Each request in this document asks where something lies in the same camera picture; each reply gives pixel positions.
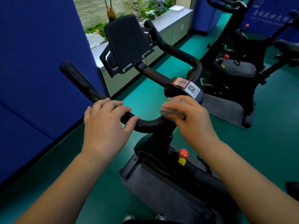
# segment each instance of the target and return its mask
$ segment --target shoe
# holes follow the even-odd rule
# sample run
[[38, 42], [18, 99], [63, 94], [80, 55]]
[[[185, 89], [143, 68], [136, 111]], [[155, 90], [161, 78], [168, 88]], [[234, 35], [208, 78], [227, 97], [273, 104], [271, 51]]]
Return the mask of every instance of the shoe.
[[155, 220], [166, 221], [166, 218], [165, 218], [164, 215], [158, 214], [158, 215], [155, 217]]
[[134, 215], [126, 215], [125, 218], [123, 219], [123, 222], [128, 221], [128, 220], [135, 220]]

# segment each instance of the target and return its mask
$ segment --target blue banner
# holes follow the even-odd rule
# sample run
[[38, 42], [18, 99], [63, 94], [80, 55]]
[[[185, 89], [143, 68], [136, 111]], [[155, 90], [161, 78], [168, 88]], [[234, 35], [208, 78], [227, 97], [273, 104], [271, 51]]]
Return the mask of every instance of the blue banner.
[[[255, 0], [240, 28], [248, 23], [246, 32], [270, 36], [292, 20], [288, 12], [294, 9], [299, 11], [299, 0]], [[289, 27], [278, 38], [297, 43], [299, 28]]]

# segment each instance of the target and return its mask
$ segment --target teal floor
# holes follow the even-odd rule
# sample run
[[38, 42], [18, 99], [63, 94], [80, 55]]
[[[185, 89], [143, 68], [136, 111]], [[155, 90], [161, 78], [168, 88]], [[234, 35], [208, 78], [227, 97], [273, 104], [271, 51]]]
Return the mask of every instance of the teal floor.
[[[179, 48], [200, 58], [207, 51], [225, 26], [229, 16], [222, 15], [218, 26], [208, 37], [189, 36]], [[266, 63], [271, 65], [277, 50], [269, 48]], [[169, 78], [185, 77], [190, 66], [174, 57], [163, 58], [156, 66]], [[285, 181], [299, 181], [299, 75], [298, 68], [288, 66], [276, 71], [264, 86], [256, 89], [256, 111], [250, 129], [238, 128], [211, 116], [220, 139], [229, 144], [238, 154], [252, 164], [267, 178], [284, 189]], [[119, 97], [132, 112], [142, 119], [159, 116], [159, 107], [166, 100], [163, 88], [145, 77], [140, 78]], [[16, 220], [46, 188], [61, 174], [80, 152], [84, 126], [80, 126], [13, 185], [0, 194], [0, 223]], [[121, 223], [126, 214], [134, 214], [139, 220], [155, 217], [155, 213], [125, 188], [119, 170], [133, 154], [133, 147], [143, 136], [133, 132], [120, 154], [107, 167], [89, 195], [77, 223]], [[187, 148], [196, 154], [174, 132], [173, 144]]]

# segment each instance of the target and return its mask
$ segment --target red adjustment knob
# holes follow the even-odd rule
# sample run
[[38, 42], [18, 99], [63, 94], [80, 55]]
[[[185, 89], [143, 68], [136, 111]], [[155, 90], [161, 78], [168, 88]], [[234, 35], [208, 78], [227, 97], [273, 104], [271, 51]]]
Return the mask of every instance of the red adjustment knob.
[[179, 152], [178, 152], [179, 157], [183, 158], [183, 159], [187, 159], [189, 156], [189, 152], [185, 149], [182, 148]]
[[228, 55], [228, 54], [225, 54], [225, 55], [223, 56], [223, 59], [225, 59], [225, 60], [229, 59], [229, 55]]

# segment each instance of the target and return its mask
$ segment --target left hand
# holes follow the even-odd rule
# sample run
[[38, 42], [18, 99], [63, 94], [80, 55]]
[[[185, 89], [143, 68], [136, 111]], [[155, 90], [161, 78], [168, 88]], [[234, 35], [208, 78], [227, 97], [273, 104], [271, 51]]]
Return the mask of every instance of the left hand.
[[121, 117], [132, 109], [122, 101], [109, 98], [99, 100], [84, 113], [84, 143], [81, 154], [109, 163], [127, 143], [138, 116], [132, 117], [125, 127]]

